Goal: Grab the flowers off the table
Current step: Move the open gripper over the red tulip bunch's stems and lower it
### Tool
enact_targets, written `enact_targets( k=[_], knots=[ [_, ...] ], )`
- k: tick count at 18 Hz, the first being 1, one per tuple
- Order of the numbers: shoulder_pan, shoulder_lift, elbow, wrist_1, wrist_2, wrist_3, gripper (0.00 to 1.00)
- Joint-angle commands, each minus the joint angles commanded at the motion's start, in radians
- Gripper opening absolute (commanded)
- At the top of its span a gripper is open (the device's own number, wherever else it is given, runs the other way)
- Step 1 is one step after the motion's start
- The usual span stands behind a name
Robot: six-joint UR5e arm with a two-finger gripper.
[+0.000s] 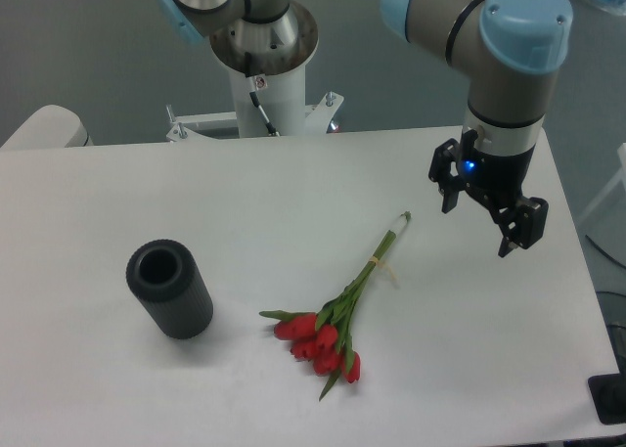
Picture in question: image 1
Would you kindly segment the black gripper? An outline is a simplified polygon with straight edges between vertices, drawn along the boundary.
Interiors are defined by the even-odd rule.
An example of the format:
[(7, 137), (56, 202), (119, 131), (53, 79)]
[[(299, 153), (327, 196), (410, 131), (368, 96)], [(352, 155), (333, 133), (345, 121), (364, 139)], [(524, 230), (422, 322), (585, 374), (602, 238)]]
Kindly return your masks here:
[[(522, 195), (534, 148), (514, 156), (495, 156), (477, 149), (477, 139), (473, 129), (462, 134), (458, 160), (459, 143), (454, 139), (435, 149), (428, 178), (438, 185), (441, 211), (448, 213), (456, 207), (466, 185), (468, 194), (490, 209), (501, 231), (498, 256), (506, 257), (517, 248), (529, 249), (543, 237), (549, 211), (547, 201)], [(459, 175), (452, 174), (456, 164)]]

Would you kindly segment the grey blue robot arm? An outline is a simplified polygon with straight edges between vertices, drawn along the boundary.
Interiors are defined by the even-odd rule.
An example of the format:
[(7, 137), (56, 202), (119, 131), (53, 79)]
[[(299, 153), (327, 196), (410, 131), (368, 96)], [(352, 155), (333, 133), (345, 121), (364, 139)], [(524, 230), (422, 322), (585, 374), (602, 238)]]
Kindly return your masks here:
[[(294, 0), (157, 0), (190, 42), (207, 41), (228, 70), (241, 137), (323, 134), (330, 103), (305, 103), (319, 42)], [(502, 234), (499, 255), (543, 236), (548, 204), (522, 191), (573, 21), (569, 0), (380, 0), (387, 27), (469, 79), (462, 134), (436, 148), (429, 179), (444, 211), (466, 193)]]

